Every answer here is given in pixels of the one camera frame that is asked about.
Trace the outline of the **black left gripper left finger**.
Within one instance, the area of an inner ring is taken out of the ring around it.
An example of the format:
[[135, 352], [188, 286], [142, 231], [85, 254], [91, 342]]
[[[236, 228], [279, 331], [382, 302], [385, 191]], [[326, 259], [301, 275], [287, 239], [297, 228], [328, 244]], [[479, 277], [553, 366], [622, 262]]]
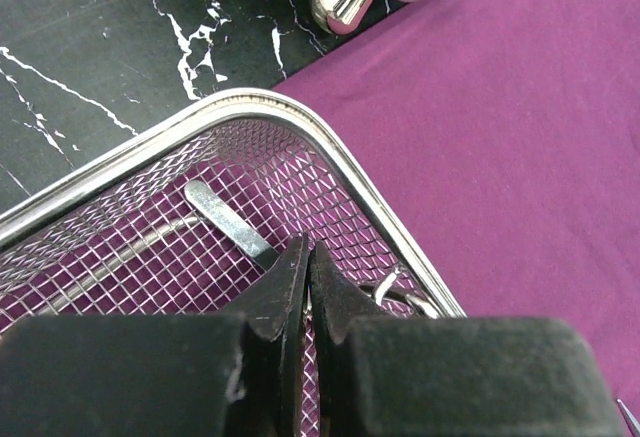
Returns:
[[223, 309], [59, 315], [1, 343], [5, 436], [297, 436], [309, 240]]

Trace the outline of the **steel scalpel handle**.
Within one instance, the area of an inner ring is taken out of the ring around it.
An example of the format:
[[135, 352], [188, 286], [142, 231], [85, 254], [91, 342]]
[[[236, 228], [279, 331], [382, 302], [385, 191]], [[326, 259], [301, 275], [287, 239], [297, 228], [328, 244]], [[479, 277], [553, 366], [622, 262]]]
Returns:
[[275, 264], [279, 253], [206, 183], [190, 181], [184, 192], [186, 200], [261, 269]]

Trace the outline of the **metal mesh instrument tray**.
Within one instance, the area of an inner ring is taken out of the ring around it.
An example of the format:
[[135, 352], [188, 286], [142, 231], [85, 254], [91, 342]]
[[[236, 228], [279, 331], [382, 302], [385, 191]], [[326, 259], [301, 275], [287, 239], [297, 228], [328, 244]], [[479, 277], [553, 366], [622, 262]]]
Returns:
[[[361, 166], [304, 105], [258, 89], [196, 103], [1, 218], [1, 343], [25, 319], [202, 315], [266, 272], [185, 197], [206, 183], [278, 253], [299, 236], [390, 315], [461, 308]], [[307, 265], [301, 432], [320, 432]]]

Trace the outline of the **purple cloth drape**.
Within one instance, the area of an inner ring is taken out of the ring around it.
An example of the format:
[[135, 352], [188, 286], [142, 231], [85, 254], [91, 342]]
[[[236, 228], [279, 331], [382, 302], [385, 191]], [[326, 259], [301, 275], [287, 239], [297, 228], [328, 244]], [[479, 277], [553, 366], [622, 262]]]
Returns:
[[427, 0], [279, 86], [470, 315], [563, 319], [639, 409], [639, 0]]

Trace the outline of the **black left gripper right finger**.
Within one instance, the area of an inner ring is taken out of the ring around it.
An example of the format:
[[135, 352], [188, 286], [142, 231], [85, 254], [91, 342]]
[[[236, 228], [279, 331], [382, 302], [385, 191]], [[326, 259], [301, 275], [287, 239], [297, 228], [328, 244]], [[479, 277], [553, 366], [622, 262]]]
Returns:
[[585, 340], [531, 317], [396, 317], [309, 258], [324, 436], [619, 436]]

